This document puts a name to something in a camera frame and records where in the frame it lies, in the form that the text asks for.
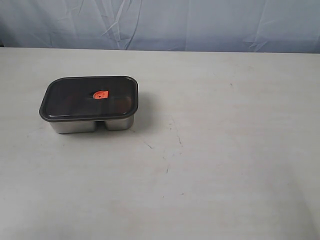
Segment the dark transparent box lid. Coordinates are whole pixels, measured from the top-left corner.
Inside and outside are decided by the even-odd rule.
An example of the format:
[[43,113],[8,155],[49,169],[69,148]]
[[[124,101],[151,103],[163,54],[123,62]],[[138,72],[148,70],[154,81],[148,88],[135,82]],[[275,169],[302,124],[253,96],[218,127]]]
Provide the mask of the dark transparent box lid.
[[47,87],[39,115],[49,123],[118,120],[134,115],[138,105],[132,77],[63,77]]

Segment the stainless steel lunch box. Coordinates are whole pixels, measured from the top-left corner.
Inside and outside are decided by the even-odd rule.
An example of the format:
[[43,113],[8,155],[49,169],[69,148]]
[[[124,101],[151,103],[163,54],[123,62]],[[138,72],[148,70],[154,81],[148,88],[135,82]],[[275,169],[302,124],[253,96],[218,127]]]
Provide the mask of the stainless steel lunch box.
[[108,131],[123,131],[129,129],[134,123],[134,115],[123,119],[102,121],[72,121],[51,122],[50,125],[58,134],[75,134],[95,132],[98,126],[104,126]]

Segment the blue-grey backdrop cloth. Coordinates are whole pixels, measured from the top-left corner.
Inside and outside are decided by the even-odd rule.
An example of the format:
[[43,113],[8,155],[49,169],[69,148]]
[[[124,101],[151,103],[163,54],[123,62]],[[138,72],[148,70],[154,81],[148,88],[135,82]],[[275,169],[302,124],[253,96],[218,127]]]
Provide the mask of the blue-grey backdrop cloth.
[[3,0],[6,47],[320,51],[317,0]]

